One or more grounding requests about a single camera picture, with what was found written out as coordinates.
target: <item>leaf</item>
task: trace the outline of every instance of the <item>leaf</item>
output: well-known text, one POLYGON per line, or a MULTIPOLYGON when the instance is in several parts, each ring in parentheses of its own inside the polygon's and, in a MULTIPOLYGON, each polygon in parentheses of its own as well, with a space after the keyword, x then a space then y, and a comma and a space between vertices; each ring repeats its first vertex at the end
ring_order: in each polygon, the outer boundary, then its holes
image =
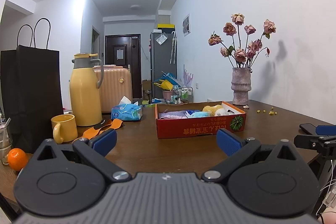
POLYGON ((228 50, 229 50, 229 53, 231 54, 232 53, 232 51, 234 50, 235 48, 233 47, 233 46, 230 46, 229 48, 228 48, 228 50))

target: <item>dark wooden door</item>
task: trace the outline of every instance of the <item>dark wooden door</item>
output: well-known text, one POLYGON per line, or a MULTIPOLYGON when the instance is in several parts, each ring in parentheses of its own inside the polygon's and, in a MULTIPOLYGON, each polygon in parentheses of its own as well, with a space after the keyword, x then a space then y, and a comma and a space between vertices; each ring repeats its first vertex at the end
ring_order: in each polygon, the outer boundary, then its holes
POLYGON ((105 36, 105 64, 130 68, 133 98, 142 98, 140 34, 105 36))

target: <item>blue gripper pad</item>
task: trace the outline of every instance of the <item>blue gripper pad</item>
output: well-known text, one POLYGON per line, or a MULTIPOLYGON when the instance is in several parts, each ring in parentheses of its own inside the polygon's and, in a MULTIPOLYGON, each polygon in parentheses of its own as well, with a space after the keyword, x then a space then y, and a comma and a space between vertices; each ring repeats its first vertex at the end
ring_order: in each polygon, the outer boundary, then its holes
POLYGON ((117 144, 117 132, 114 129, 103 133, 89 141, 89 146, 102 156, 106 156, 117 144))
POLYGON ((336 136, 336 126, 317 126, 317 135, 336 136))
POLYGON ((217 131, 217 145, 229 157, 245 145, 245 141, 226 130, 221 128, 217 131))

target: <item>dried rose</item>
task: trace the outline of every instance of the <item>dried rose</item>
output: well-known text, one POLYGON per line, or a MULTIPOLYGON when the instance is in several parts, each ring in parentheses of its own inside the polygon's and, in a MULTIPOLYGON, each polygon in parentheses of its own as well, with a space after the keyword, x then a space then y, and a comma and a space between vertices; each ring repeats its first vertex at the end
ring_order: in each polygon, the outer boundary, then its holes
POLYGON ((266 51, 267 51, 267 53, 265 55, 266 55, 266 57, 269 57, 269 54, 270 54, 269 48, 267 48, 266 51))
POLYGON ((270 34, 276 32, 276 27, 274 22, 269 21, 268 19, 264 22, 264 31, 265 34, 270 34))
POLYGON ((259 51, 263 47, 260 39, 255 40, 254 43, 257 45, 257 51, 259 51))
POLYGON ((221 47, 220 52, 222 56, 228 57, 230 55, 229 51, 226 48, 221 47))
POLYGON ((260 39, 257 39, 254 42, 249 43, 247 47, 249 50, 258 52, 263 47, 263 44, 261 43, 260 39))
POLYGON ((232 22, 234 22, 236 25, 242 25, 244 23, 244 16, 242 14, 234 14, 231 16, 232 22))
POLYGON ((253 50, 248 50, 246 53, 247 58, 251 59, 255 56, 256 52, 253 50))
POLYGON ((230 22, 225 24, 223 32, 226 33, 226 35, 234 35, 235 33, 237 33, 236 27, 234 27, 234 25, 232 25, 230 22))
POLYGON ((209 38, 209 45, 210 46, 217 45, 221 42, 222 42, 222 39, 219 37, 219 35, 216 35, 215 33, 212 34, 209 38))
POLYGON ((245 62, 246 61, 246 54, 245 51, 241 48, 238 48, 234 54, 235 59, 237 62, 245 62))
POLYGON ((256 31, 256 29, 252 25, 246 25, 244 29, 247 34, 253 34, 256 31))
POLYGON ((251 43, 248 44, 247 48, 248 48, 249 50, 251 50, 251 51, 256 52, 258 46, 257 46, 254 42, 251 42, 251 43))

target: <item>refrigerator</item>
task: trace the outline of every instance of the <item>refrigerator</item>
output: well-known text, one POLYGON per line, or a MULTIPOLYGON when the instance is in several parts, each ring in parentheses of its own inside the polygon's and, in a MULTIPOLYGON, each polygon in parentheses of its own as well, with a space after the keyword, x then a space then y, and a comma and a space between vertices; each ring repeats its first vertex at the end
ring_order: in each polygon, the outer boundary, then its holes
POLYGON ((163 98, 162 90, 154 85, 155 80, 159 79, 163 72, 172 73, 177 76, 176 59, 174 64, 174 55, 172 62, 170 63, 170 54, 173 44, 173 34, 165 33, 168 37, 161 45, 157 42, 157 39, 161 36, 161 33, 151 33, 150 39, 150 54, 151 54, 151 82, 152 82, 152 98, 163 98))

